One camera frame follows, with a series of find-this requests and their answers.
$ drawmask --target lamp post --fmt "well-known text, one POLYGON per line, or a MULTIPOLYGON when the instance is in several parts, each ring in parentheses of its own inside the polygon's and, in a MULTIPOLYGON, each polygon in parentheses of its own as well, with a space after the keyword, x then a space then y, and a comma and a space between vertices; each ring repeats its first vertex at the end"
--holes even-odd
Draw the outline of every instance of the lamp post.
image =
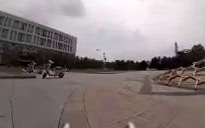
POLYGON ((0 64, 2 64, 2 53, 3 53, 3 50, 2 50, 2 47, 0 47, 0 64))
POLYGON ((106 58, 106 53, 103 52, 103 70, 106 69, 106 61, 107 61, 107 58, 106 58))

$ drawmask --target triangular structure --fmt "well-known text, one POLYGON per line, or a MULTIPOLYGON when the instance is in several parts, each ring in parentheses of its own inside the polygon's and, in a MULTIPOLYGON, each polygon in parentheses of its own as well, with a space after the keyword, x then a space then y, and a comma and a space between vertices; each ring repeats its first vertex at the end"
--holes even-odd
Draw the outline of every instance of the triangular structure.
POLYGON ((201 86, 205 84, 205 74, 200 74, 201 72, 205 72, 205 59, 194 62, 193 65, 186 68, 180 67, 159 74, 158 76, 154 77, 154 81, 158 84, 175 86, 172 84, 174 81, 177 83, 176 87, 179 87, 185 86, 185 81, 191 79, 194 81, 194 88, 197 89, 198 85, 201 86))

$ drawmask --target paved ground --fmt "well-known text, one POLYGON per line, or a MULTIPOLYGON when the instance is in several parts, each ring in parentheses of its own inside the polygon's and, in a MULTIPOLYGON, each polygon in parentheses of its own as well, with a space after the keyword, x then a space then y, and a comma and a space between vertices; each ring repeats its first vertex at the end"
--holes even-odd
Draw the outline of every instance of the paved ground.
POLYGON ((205 91, 153 84, 157 72, 0 80, 0 128, 205 128, 205 91))

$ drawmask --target building facade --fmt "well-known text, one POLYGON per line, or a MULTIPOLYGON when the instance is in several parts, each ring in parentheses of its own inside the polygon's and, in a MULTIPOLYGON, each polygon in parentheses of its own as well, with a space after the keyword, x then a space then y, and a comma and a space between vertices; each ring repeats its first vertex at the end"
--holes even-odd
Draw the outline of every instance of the building facade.
POLYGON ((74 36, 0 11, 0 64, 51 59, 64 65, 75 57, 76 46, 74 36))

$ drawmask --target person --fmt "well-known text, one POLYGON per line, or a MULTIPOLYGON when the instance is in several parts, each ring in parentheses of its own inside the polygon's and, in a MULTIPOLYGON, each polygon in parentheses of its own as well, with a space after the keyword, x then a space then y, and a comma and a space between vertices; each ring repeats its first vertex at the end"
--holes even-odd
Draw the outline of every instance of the person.
POLYGON ((46 72, 49 74, 49 71, 51 69, 51 65, 54 64, 53 61, 49 60, 48 63, 45 65, 45 69, 46 69, 46 72))
POLYGON ((31 63, 29 63, 29 64, 27 65, 27 72, 29 72, 29 73, 33 72, 35 65, 36 65, 36 63, 35 63, 34 61, 31 62, 31 63))

